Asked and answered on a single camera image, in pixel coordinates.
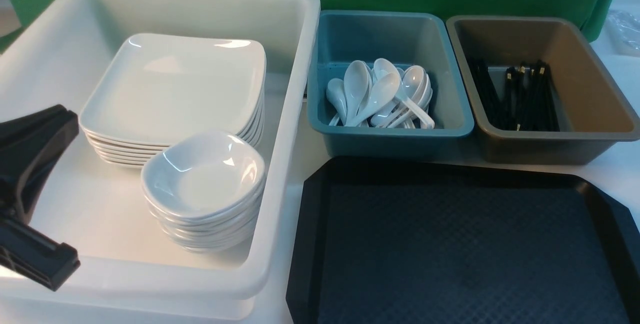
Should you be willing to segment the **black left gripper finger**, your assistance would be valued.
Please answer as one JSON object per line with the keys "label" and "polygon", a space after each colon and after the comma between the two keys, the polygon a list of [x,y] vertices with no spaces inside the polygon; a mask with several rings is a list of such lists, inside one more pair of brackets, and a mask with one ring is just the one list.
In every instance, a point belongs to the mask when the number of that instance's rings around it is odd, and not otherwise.
{"label": "black left gripper finger", "polygon": [[57,243],[27,224],[2,217],[0,264],[53,292],[80,267],[78,252]]}
{"label": "black left gripper finger", "polygon": [[78,133],[78,115],[61,104],[1,123],[2,217],[30,223],[46,181]]}

